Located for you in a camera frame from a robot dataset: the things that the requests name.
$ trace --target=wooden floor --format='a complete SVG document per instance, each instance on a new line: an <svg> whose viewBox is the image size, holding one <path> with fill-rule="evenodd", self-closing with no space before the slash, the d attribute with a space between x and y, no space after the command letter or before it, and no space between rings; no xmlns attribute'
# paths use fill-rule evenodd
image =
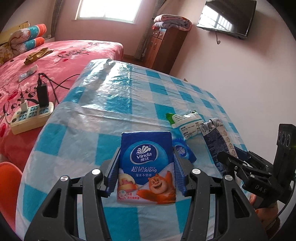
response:
<svg viewBox="0 0 296 241"><path fill-rule="evenodd" d="M126 63L130 63L130 64L135 64L135 65L139 65L139 66L144 66L144 62L139 61L137 59L135 59L133 56L131 55L123 55L123 62Z"/></svg>

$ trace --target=blue and white tablecloth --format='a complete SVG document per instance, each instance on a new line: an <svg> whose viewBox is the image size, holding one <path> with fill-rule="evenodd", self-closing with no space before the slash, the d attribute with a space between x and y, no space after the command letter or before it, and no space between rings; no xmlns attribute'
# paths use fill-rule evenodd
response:
<svg viewBox="0 0 296 241"><path fill-rule="evenodd" d="M120 146L124 131L170 131L168 112L196 110L204 119L223 120L234 144L246 150L234 124L215 97L195 85L147 68L99 59L91 61L40 133L25 167L19 190L16 232L23 239L39 206L63 175L84 176ZM221 177L203 137L187 141L208 175ZM78 203L79 236L85 239L82 198ZM127 206L116 192L103 198L113 241L181 238L190 199L177 192L173 205ZM211 198L208 236L213 234L215 201Z"/></svg>

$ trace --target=drawer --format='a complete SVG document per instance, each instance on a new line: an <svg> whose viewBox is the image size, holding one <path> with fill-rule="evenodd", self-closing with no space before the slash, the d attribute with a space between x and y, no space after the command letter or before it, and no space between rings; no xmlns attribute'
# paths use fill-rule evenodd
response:
<svg viewBox="0 0 296 241"><path fill-rule="evenodd" d="M165 31L159 31L158 38L163 39L164 34L165 34Z"/></svg>
<svg viewBox="0 0 296 241"><path fill-rule="evenodd" d="M159 31L158 30L153 30L152 31L152 36L157 38L158 37L158 34L159 34Z"/></svg>

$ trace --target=person's hand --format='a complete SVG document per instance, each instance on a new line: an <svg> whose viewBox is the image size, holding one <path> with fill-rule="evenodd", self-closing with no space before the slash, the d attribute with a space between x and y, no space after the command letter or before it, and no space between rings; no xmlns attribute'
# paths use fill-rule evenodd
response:
<svg viewBox="0 0 296 241"><path fill-rule="evenodd" d="M249 202L251 205L255 203L256 197L257 196L255 194L251 194L249 198ZM264 228L266 228L275 219L279 212L279 209L277 202L275 202L267 208L256 209L255 212L257 213Z"/></svg>

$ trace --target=curtain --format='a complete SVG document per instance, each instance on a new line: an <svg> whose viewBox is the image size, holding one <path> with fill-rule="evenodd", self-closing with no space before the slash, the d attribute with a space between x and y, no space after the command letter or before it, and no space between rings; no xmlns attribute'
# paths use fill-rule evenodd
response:
<svg viewBox="0 0 296 241"><path fill-rule="evenodd" d="M59 21L59 16L63 7L65 0L56 0L54 5L54 12L52 14L52 29L51 29L51 36L54 38L55 31L57 28L57 23Z"/></svg>
<svg viewBox="0 0 296 241"><path fill-rule="evenodd" d="M137 51L135 53L135 58L136 59L141 59L143 52L145 51L145 49L147 48L147 44L149 43L150 40L150 36L151 36L151 32L152 32L152 25L154 24L153 20L154 18L157 16L157 12L158 10L161 8L161 6L165 3L166 0L156 0L155 2L155 6L153 9L153 14L152 14L152 18L148 24L148 26L145 29L145 32L140 40L140 43L138 45Z"/></svg>

